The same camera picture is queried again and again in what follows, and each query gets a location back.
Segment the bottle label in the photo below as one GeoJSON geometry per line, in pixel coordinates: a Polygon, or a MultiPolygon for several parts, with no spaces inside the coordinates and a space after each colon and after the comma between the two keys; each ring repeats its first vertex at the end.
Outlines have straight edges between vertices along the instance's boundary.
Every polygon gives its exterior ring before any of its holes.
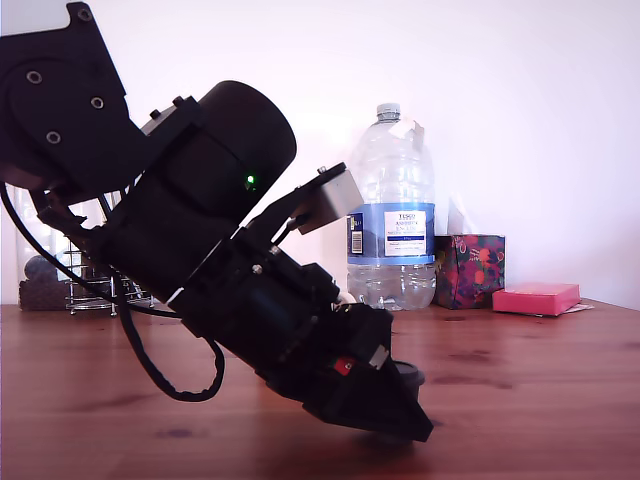
{"type": "Polygon", "coordinates": [[[402,257],[427,254],[427,212],[384,212],[384,254],[402,257]]]}
{"type": "Polygon", "coordinates": [[[362,205],[347,216],[348,263],[434,263],[434,210],[419,202],[362,205]]]}

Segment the robotic arm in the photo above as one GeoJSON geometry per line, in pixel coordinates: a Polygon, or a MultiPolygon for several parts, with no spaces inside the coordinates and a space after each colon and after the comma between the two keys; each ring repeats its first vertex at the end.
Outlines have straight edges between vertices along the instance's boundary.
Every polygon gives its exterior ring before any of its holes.
{"type": "Polygon", "coordinates": [[[222,82],[152,112],[141,130],[91,10],[68,11],[65,29],[0,38],[0,180],[28,189],[44,223],[278,394],[328,423],[425,441],[433,427],[391,357],[391,314],[338,306],[327,272],[272,241],[287,222],[307,233],[362,203],[345,165],[239,228],[295,157],[284,116],[251,87],[222,82]],[[68,208],[127,186],[92,230],[68,208]]]}

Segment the black cable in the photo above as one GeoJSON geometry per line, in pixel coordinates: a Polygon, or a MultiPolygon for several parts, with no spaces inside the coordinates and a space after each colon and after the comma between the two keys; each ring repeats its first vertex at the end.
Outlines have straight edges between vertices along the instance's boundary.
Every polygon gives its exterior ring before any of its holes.
{"type": "Polygon", "coordinates": [[[109,218],[109,215],[111,215],[111,206],[109,205],[109,202],[107,202],[107,197],[104,195],[98,195],[98,202],[100,203],[100,208],[102,208],[104,216],[109,218]]]}
{"type": "Polygon", "coordinates": [[[144,350],[144,345],[142,344],[142,340],[140,339],[140,335],[138,335],[138,331],[136,330],[135,324],[133,323],[133,317],[131,316],[131,310],[142,311],[142,313],[149,313],[150,315],[156,316],[164,316],[171,318],[180,318],[178,314],[173,312],[158,312],[156,310],[152,310],[150,308],[139,307],[137,305],[131,305],[127,302],[127,296],[124,289],[124,285],[122,284],[122,279],[120,275],[113,269],[109,267],[103,267],[108,270],[111,274],[111,278],[113,279],[113,283],[117,292],[117,297],[113,298],[109,295],[106,295],[99,290],[93,288],[91,284],[86,282],[81,277],[77,276],[71,270],[69,270],[65,265],[60,263],[60,261],[47,252],[40,243],[31,235],[31,232],[27,229],[27,227],[22,222],[22,219],[16,212],[11,200],[9,199],[9,194],[7,192],[7,185],[4,182],[0,182],[0,197],[2,197],[2,203],[4,204],[9,217],[13,221],[14,225],[18,229],[18,231],[24,236],[24,238],[31,244],[31,246],[38,252],[40,255],[45,257],[52,265],[62,271],[69,278],[76,281],[79,285],[83,286],[87,290],[96,294],[97,296],[104,298],[107,301],[112,303],[116,303],[118,305],[118,311],[120,314],[120,321],[122,323],[122,328],[131,344],[131,348],[133,349],[136,357],[145,372],[149,375],[153,383],[166,395],[169,397],[179,400],[181,402],[204,402],[205,400],[209,400],[213,398],[216,393],[220,390],[222,386],[222,379],[224,377],[224,369],[225,369],[225,361],[224,361],[224,353],[220,346],[213,340],[209,338],[205,338],[211,350],[215,355],[215,366],[216,366],[216,376],[211,383],[211,386],[206,390],[201,391],[200,393],[193,392],[178,392],[175,387],[169,382],[162,372],[158,370],[155,364],[151,361],[149,356],[144,350]]]}
{"type": "MultiPolygon", "coordinates": [[[[62,273],[64,273],[67,277],[71,278],[78,285],[84,287],[87,291],[93,293],[94,295],[96,295],[96,296],[98,296],[100,298],[103,298],[104,300],[106,300],[108,302],[117,303],[117,299],[116,298],[114,298],[111,295],[108,295],[108,294],[106,294],[104,292],[101,292],[100,290],[95,288],[92,284],[90,284],[89,282],[87,282],[83,278],[81,278],[78,275],[76,275],[75,273],[73,273],[69,268],[67,268],[66,265],[61,263],[55,256],[53,256],[49,252],[47,252],[42,247],[42,245],[40,245],[40,243],[38,243],[38,241],[33,237],[33,235],[31,235],[31,232],[29,232],[27,227],[24,225],[24,223],[22,222],[22,219],[20,218],[20,216],[16,212],[15,208],[13,207],[13,204],[11,203],[11,200],[9,199],[9,194],[7,192],[7,185],[4,182],[0,182],[0,197],[2,197],[2,203],[4,204],[4,208],[7,210],[7,213],[9,214],[9,217],[13,221],[13,224],[16,226],[16,228],[22,234],[22,236],[27,240],[27,242],[29,242],[29,244],[40,255],[42,255],[44,258],[46,258],[49,261],[49,263],[51,263],[53,266],[55,266],[58,270],[60,270],[62,273]]],[[[155,315],[157,317],[180,318],[180,315],[178,315],[177,313],[174,313],[174,312],[163,312],[163,311],[160,311],[160,310],[154,310],[154,309],[151,309],[151,308],[141,307],[139,305],[133,305],[133,304],[131,304],[130,307],[131,307],[131,310],[134,310],[136,312],[146,313],[148,315],[155,315]]]]}
{"type": "Polygon", "coordinates": [[[291,232],[293,232],[298,227],[301,227],[302,225],[307,223],[307,220],[309,220],[309,215],[306,214],[306,213],[303,213],[302,215],[298,215],[297,217],[292,218],[291,220],[289,220],[287,222],[286,226],[284,227],[284,230],[278,236],[278,238],[275,239],[273,244],[274,245],[280,245],[282,243],[282,241],[285,238],[287,238],[287,235],[289,235],[291,232]]]}
{"type": "Polygon", "coordinates": [[[291,233],[292,230],[289,230],[289,226],[287,225],[285,227],[285,229],[282,231],[282,233],[278,236],[278,238],[275,239],[275,241],[273,242],[274,245],[280,245],[282,243],[282,241],[287,238],[287,235],[289,235],[289,233],[291,233]]]}
{"type": "Polygon", "coordinates": [[[224,377],[225,368],[224,353],[222,352],[222,349],[218,346],[218,344],[213,340],[210,340],[209,338],[205,338],[205,340],[213,350],[213,353],[215,354],[216,376],[213,379],[211,386],[206,390],[201,391],[200,393],[178,392],[171,384],[171,382],[164,378],[162,372],[158,370],[158,368],[154,365],[154,363],[145,352],[144,345],[142,344],[140,335],[138,334],[135,324],[133,323],[133,318],[131,317],[131,311],[129,310],[129,304],[126,300],[126,293],[124,285],[122,284],[122,279],[120,278],[120,275],[115,271],[113,272],[112,278],[116,288],[118,298],[118,311],[120,313],[122,328],[124,329],[124,332],[129,339],[129,343],[131,344],[131,348],[133,348],[136,357],[140,361],[140,364],[147,372],[153,383],[155,383],[156,386],[165,394],[167,394],[174,400],[179,400],[181,402],[204,402],[205,400],[213,398],[222,386],[222,378],[224,377]]]}

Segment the bolt hole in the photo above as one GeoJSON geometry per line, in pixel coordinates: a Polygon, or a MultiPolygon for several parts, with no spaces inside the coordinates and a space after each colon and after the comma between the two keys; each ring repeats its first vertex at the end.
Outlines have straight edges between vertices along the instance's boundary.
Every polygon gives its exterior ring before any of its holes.
{"type": "Polygon", "coordinates": [[[42,75],[40,75],[39,72],[32,70],[29,73],[27,73],[27,80],[29,80],[34,85],[38,85],[42,83],[42,75]]]}
{"type": "Polygon", "coordinates": [[[83,22],[90,22],[93,20],[93,15],[91,15],[91,12],[86,8],[83,8],[78,12],[78,17],[80,17],[80,20],[83,22]]]}
{"type": "Polygon", "coordinates": [[[104,108],[104,101],[100,97],[93,97],[91,99],[91,105],[96,110],[102,110],[104,108]]]}
{"type": "Polygon", "coordinates": [[[47,142],[51,145],[57,145],[62,140],[62,137],[58,132],[49,132],[47,133],[47,142]]]}

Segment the wood grain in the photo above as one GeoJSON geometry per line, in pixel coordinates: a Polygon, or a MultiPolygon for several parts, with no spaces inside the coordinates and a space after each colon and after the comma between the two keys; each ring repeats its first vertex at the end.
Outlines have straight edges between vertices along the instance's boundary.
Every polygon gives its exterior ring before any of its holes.
{"type": "MultiPolygon", "coordinates": [[[[325,425],[229,355],[219,395],[182,404],[138,365],[117,319],[2,307],[2,478],[640,478],[640,312],[558,319],[431,307],[401,313],[393,354],[427,374],[426,444],[325,425]]],[[[136,317],[179,388],[208,386],[206,345],[136,317]]]]}

